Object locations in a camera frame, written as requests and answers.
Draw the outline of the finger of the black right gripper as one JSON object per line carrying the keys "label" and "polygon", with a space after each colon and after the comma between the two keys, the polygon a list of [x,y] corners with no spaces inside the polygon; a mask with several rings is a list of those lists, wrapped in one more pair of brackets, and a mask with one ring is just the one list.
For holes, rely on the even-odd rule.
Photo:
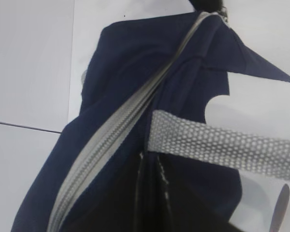
{"label": "finger of the black right gripper", "polygon": [[224,7],[222,0],[188,0],[195,11],[204,12],[217,12],[225,13],[226,8]]}

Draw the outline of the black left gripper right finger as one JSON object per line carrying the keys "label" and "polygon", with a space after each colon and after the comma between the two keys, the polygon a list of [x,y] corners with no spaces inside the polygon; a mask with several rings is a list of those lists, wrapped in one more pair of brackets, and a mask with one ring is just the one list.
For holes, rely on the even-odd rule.
{"label": "black left gripper right finger", "polygon": [[238,170],[170,154],[157,156],[163,232],[238,232]]}

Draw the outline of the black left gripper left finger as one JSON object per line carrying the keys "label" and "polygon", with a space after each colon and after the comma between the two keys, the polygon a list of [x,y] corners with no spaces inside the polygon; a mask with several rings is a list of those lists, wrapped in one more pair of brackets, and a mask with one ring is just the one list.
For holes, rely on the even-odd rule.
{"label": "black left gripper left finger", "polygon": [[139,232],[139,190],[144,153],[129,157],[98,202],[70,224],[71,232]]}

